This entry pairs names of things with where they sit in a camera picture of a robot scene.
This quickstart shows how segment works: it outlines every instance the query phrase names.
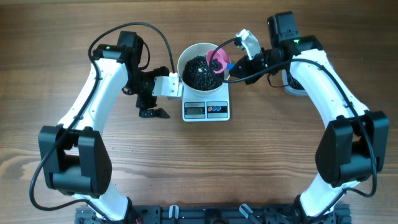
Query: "scale control panel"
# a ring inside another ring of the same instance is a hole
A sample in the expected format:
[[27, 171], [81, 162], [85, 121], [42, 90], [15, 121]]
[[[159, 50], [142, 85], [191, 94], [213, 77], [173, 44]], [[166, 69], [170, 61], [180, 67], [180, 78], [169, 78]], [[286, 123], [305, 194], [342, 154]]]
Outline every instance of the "scale control panel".
[[184, 120], [222, 121], [229, 119], [227, 101], [185, 102]]

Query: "container of black beans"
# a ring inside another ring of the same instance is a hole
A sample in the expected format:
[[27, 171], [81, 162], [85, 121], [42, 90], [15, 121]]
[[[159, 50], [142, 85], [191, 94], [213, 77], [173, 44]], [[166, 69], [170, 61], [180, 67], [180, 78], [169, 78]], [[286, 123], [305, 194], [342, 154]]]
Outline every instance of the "container of black beans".
[[[212, 72], [206, 60], [207, 53], [216, 48], [215, 44], [199, 43], [184, 50], [177, 65], [178, 75], [183, 81], [184, 88], [190, 89], [197, 95], [209, 95], [225, 86], [223, 80], [229, 78], [228, 70], [221, 73]], [[211, 67], [213, 71], [218, 71], [222, 68], [222, 64], [213, 59]]]

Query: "wood grain surface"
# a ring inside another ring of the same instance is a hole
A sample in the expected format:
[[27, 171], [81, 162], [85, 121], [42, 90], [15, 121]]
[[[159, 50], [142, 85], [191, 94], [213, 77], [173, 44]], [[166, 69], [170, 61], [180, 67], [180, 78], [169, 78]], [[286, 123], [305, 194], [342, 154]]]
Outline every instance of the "wood grain surface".
[[[397, 1], [161, 1], [34, 4], [0, 7], [0, 223], [71, 223], [76, 206], [42, 212], [29, 202], [40, 156], [37, 135], [55, 125], [77, 98], [90, 70], [87, 48], [104, 31], [144, 21], [168, 38], [174, 64], [198, 42], [220, 44], [245, 28], [270, 48], [266, 19], [293, 11], [302, 35], [314, 34], [347, 87], [371, 110], [383, 110], [390, 131], [373, 198], [348, 194], [354, 223], [398, 219]], [[149, 69], [170, 61], [162, 39], [130, 27], [148, 43]], [[101, 43], [116, 44], [118, 33]], [[235, 62], [243, 52], [225, 50]], [[272, 78], [281, 83], [280, 75]], [[181, 101], [159, 99], [170, 119], [141, 119], [136, 97], [122, 93], [103, 139], [112, 180], [135, 205], [291, 203], [317, 173], [324, 127], [309, 98], [286, 95], [265, 79], [230, 85], [231, 119], [184, 123]], [[369, 190], [369, 181], [358, 186]], [[45, 187], [37, 200], [70, 197]]]

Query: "digital scale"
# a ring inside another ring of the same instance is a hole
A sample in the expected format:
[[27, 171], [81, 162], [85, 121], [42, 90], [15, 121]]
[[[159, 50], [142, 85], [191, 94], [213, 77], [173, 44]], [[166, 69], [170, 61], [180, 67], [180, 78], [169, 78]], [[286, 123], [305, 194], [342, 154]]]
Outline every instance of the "digital scale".
[[228, 83], [212, 94], [200, 95], [184, 88], [182, 97], [182, 119], [186, 122], [229, 120]]

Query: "blue object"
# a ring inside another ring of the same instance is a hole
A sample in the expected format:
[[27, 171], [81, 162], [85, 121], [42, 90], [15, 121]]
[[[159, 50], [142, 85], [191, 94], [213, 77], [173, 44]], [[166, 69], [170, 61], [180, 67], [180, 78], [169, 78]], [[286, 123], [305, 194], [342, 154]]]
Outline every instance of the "blue object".
[[231, 70], [234, 66], [235, 66], [234, 64], [228, 63], [228, 64], [226, 65], [226, 69]]

